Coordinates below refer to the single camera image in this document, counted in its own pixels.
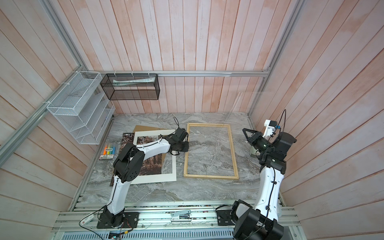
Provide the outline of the light wooden picture frame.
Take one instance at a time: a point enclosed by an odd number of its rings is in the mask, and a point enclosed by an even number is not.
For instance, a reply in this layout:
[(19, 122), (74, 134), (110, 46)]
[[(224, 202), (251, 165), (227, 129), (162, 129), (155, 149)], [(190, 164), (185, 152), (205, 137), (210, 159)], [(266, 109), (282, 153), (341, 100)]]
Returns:
[(238, 180), (239, 172), (229, 124), (188, 123), (189, 151), (184, 177)]

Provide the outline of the autumn forest photo print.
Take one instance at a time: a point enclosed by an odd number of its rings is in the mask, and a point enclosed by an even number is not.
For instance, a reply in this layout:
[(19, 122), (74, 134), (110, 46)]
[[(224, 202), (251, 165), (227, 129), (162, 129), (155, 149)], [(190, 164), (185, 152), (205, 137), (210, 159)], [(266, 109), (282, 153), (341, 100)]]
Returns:
[[(134, 133), (123, 133), (120, 143), (119, 154), (127, 143), (134, 143)], [(151, 184), (163, 182), (163, 164), (165, 162), (165, 154), (155, 155), (143, 162), (138, 177), (132, 182), (132, 185)]]

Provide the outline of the white picture mat board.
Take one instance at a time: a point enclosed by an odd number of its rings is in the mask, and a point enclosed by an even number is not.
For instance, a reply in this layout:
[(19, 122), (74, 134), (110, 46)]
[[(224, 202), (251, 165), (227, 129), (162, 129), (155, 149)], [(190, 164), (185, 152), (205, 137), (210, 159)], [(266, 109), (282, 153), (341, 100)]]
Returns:
[[(153, 131), (136, 131), (134, 137), (134, 144), (137, 144), (138, 137), (148, 137), (148, 136), (159, 136), (159, 135), (169, 135), (175, 130), (153, 130)], [(132, 182), (131, 185), (138, 184), (152, 184), (152, 183), (161, 183), (161, 182), (175, 182), (177, 180), (177, 168), (176, 168), (176, 156), (172, 157), (172, 172), (169, 174), (159, 174), (159, 175), (145, 175), (137, 176)]]

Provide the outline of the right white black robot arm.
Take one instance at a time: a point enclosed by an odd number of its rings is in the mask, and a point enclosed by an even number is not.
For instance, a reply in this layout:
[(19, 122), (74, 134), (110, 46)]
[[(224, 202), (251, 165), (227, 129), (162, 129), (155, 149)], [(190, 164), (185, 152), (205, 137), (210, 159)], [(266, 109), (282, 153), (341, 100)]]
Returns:
[(261, 165), (261, 185), (253, 207), (242, 200), (234, 202), (231, 211), (236, 223), (233, 236), (236, 240), (280, 240), (285, 229), (278, 223), (279, 190), (287, 169), (285, 157), (297, 140), (285, 132), (279, 133), (272, 143), (259, 131), (244, 128), (243, 133), (260, 152), (257, 158)]

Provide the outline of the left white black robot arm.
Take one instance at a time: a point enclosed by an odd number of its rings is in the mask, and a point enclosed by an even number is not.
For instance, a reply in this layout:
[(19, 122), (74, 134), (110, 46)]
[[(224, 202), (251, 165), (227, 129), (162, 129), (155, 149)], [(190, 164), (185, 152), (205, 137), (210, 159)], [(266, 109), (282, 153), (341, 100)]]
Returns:
[(159, 154), (187, 152), (189, 150), (188, 132), (177, 128), (171, 134), (144, 145), (125, 145), (113, 163), (114, 185), (108, 204), (104, 206), (100, 223), (112, 228), (124, 222), (125, 199), (132, 181), (137, 178), (143, 162)]

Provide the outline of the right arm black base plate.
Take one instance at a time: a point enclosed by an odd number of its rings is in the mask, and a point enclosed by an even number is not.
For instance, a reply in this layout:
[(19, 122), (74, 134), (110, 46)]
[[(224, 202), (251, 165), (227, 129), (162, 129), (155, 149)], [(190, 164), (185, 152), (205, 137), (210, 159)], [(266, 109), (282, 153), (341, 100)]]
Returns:
[(235, 226), (236, 223), (232, 219), (231, 210), (216, 210), (217, 222), (219, 226)]

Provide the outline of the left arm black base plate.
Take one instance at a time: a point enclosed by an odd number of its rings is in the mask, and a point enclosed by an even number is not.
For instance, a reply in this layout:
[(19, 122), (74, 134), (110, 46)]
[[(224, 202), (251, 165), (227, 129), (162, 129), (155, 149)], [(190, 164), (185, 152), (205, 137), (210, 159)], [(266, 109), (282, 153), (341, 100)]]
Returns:
[(120, 212), (116, 215), (108, 211), (102, 213), (97, 224), (97, 229), (111, 229), (111, 228), (130, 228), (134, 229), (138, 225), (139, 212)]

